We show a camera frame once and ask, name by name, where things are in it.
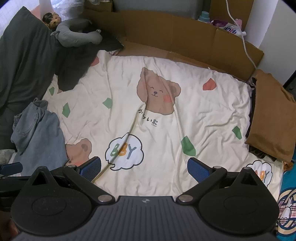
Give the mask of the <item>light blue denim pants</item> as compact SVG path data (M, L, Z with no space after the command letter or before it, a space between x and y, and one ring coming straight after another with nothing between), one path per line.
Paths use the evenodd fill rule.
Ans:
M14 162L23 166L21 176L30 176L40 166L49 170L68 161L60 121L47 110L48 101L35 99L15 115L11 142L16 146Z

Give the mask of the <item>black garment under brown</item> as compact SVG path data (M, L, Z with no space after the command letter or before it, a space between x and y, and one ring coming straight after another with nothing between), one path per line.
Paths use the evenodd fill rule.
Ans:
M250 97L250 100L251 100L251 109L250 109L250 113L249 113L249 121L250 121L250 124L249 124L249 127L248 127L248 130L246 132L246 138L248 138L249 136L249 133L250 133L250 129L251 129L251 124L252 124L252 120L253 120L253 116L254 116L254 111L255 111L255 99L256 99L256 82L257 80L252 77L250 80L247 81L247 84L251 87L251 97ZM276 161L276 158L269 155L269 154L266 154L265 152L251 146L249 144L249 148L248 148L249 152L254 154L255 156L257 156L258 158L260 159L263 159L264 157L269 157L273 162Z

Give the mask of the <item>brown folded garment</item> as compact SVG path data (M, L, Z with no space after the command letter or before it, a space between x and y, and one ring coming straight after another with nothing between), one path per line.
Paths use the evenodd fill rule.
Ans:
M255 111L245 144L289 163L295 151L295 99L270 74L258 69Z

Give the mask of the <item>cream bear print duvet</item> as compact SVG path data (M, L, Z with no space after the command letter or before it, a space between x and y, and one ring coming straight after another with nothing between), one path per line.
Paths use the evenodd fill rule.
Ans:
M172 196L196 185L188 161L255 171L274 197L282 164L249 152L250 87L231 75L167 59L111 56L44 99L57 114L69 160L98 156L94 184L113 196Z

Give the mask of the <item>teal patterned cloth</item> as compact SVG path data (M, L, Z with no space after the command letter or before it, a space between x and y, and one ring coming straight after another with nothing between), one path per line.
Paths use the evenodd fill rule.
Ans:
M284 162L284 173L278 206L280 214L277 221L276 237L279 240L295 240L296 231L296 178L295 154L289 163Z

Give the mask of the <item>dark grey blanket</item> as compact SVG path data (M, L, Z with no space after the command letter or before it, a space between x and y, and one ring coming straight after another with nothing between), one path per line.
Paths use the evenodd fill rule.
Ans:
M63 47L41 20L26 7L12 18L1 36L1 149L14 150L11 142L15 115L35 98L42 99L53 76L62 91L71 90L87 72L100 50L121 50L109 32L102 42Z

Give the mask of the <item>brown cardboard sheet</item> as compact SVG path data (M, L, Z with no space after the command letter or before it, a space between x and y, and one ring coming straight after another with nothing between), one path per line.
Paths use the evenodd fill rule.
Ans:
M243 43L225 30L197 20L157 11L97 12L84 17L124 44L122 55L167 58L226 72L247 81L259 65L263 51Z

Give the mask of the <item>detergent refill pouch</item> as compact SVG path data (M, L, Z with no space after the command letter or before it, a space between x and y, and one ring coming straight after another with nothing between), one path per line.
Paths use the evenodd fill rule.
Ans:
M225 31L227 31L229 33L232 33L232 34L234 34L236 36L241 37L241 32L240 32L239 28L235 24L228 23L228 22L225 22L225 21L220 21L220 20L212 20L211 24L214 25L217 28L220 28L222 30L225 30Z

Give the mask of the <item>small doll head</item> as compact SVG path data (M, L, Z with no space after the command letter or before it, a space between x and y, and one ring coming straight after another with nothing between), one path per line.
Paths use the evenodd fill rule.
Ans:
M61 17L57 13L46 13L42 18L43 23L52 31L62 22Z

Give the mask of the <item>light blue bottle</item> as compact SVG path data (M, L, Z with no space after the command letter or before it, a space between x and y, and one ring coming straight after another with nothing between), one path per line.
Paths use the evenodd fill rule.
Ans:
M203 22L203 23L210 23L210 18L209 18L209 12L207 11L202 11L198 21Z

